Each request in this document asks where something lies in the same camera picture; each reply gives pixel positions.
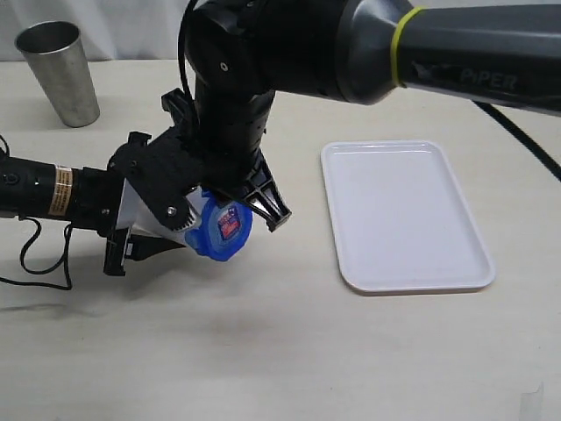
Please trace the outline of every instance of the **sticker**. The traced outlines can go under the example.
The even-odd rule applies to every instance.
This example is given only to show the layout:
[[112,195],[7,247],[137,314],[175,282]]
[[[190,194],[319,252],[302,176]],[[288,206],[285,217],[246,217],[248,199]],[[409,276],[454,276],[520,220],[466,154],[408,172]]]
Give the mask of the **sticker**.
[[66,215],[72,196],[72,181],[72,168],[56,167],[53,201],[51,202],[49,215],[54,217],[64,217]]
[[235,206],[228,208],[219,218],[218,218],[218,228],[220,230],[220,235],[222,240],[226,241],[231,239],[236,235],[242,226],[239,220],[238,209]]

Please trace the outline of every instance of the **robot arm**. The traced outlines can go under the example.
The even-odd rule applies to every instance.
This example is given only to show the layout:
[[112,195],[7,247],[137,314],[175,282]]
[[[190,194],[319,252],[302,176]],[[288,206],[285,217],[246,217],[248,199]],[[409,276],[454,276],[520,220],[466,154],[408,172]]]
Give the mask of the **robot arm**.
[[[104,171],[3,154],[2,215],[96,231],[107,239],[107,275],[124,275],[126,259],[178,246],[227,260],[249,233],[240,231],[244,211],[270,231],[290,217],[260,150],[277,91],[373,104],[405,87],[561,111],[561,4],[424,10],[407,0],[207,0],[193,8],[194,1],[179,45],[196,74],[195,98],[188,89],[162,97],[173,126],[152,141],[132,132]],[[131,234],[139,214],[155,237]],[[205,220],[213,228],[194,235]],[[245,237],[232,237],[238,232]]]

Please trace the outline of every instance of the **stainless steel cup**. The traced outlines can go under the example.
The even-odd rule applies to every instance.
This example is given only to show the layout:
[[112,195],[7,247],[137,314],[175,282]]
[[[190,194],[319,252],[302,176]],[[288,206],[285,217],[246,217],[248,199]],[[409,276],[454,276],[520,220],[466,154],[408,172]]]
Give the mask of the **stainless steel cup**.
[[83,127],[99,118],[96,91],[76,25],[62,21],[36,24],[16,37],[16,48],[62,123]]

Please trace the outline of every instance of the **yellow band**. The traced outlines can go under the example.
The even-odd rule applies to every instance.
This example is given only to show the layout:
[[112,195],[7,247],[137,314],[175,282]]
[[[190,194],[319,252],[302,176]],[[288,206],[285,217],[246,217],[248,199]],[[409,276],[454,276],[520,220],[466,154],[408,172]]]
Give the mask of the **yellow band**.
[[400,82],[400,76],[397,68],[397,47],[400,44],[401,33],[403,32],[403,28],[405,25],[411,20],[417,13],[424,10],[423,7],[415,7],[409,11],[407,15],[405,15],[399,23],[397,24],[394,32],[394,37],[392,38],[392,46],[390,49],[390,60],[392,63],[392,80],[394,81],[395,86],[403,86]]

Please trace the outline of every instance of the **white wall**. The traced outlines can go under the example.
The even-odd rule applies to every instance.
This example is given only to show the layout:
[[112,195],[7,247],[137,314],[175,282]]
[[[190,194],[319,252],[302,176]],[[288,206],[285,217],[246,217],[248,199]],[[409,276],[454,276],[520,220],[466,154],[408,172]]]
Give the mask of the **white wall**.
[[[187,0],[0,0],[0,61],[21,60],[13,40],[44,20],[68,20],[82,29],[91,60],[176,56]],[[428,7],[487,4],[561,4],[561,0],[412,0]]]

